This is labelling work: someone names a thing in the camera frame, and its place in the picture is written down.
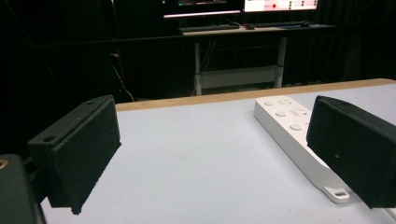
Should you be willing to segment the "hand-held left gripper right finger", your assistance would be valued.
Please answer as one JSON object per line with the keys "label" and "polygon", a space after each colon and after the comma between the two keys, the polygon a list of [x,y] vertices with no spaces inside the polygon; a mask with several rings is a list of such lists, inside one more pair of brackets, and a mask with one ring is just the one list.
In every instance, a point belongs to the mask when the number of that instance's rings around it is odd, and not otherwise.
{"label": "hand-held left gripper right finger", "polygon": [[396,208],[396,126],[349,103],[319,95],[308,146],[370,208]]}

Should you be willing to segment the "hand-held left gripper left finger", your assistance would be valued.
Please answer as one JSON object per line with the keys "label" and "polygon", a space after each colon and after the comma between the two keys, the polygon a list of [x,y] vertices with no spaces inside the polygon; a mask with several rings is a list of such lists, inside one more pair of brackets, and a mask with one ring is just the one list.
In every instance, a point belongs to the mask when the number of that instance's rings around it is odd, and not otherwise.
{"label": "hand-held left gripper left finger", "polygon": [[81,213],[83,204],[121,146],[114,98],[82,103],[27,143],[33,162],[49,182],[53,207]]}

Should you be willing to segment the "white remote control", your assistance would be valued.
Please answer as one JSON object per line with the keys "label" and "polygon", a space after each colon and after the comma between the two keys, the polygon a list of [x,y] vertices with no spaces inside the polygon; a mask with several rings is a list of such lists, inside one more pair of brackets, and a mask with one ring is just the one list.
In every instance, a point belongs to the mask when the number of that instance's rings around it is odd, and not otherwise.
{"label": "white remote control", "polygon": [[347,203],[351,189],[307,145],[311,111],[286,95],[255,100],[254,117],[305,177],[334,203]]}

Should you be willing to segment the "white-legged wooden desk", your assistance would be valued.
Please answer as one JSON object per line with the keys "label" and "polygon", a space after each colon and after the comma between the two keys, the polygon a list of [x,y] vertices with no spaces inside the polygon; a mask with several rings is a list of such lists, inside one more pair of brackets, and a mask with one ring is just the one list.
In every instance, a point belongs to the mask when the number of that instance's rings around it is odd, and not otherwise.
{"label": "white-legged wooden desk", "polygon": [[317,35],[332,25],[286,26],[181,33],[194,43],[194,91],[262,83],[282,86],[287,41],[295,35]]}

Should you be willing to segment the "black keyboard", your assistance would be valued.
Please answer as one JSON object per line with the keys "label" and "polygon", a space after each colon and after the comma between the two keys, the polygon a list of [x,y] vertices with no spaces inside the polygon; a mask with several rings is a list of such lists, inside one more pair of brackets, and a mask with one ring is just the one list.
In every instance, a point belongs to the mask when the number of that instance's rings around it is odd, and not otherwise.
{"label": "black keyboard", "polygon": [[268,28],[268,27],[286,27],[286,26],[300,26],[301,21],[278,21],[278,22],[262,22],[254,23],[256,28]]}
{"label": "black keyboard", "polygon": [[194,26],[194,27],[181,27],[178,30],[181,33],[191,32],[206,32],[206,31],[218,31],[218,30],[232,30],[239,29],[239,25],[235,24],[222,24],[222,25],[208,25],[208,26]]}

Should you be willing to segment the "bright computer monitor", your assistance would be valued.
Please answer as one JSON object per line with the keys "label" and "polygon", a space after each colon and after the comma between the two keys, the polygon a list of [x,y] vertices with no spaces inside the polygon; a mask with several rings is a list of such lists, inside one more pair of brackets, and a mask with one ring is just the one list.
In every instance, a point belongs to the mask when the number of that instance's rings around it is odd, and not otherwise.
{"label": "bright computer monitor", "polygon": [[245,0],[244,12],[315,10],[318,0]]}

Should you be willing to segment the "dark computer monitor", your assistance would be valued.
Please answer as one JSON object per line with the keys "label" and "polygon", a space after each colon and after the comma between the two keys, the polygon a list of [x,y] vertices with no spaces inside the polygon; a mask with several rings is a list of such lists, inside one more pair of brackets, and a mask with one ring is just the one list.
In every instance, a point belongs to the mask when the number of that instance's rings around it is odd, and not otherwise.
{"label": "dark computer monitor", "polygon": [[244,0],[162,0],[165,19],[238,14]]}

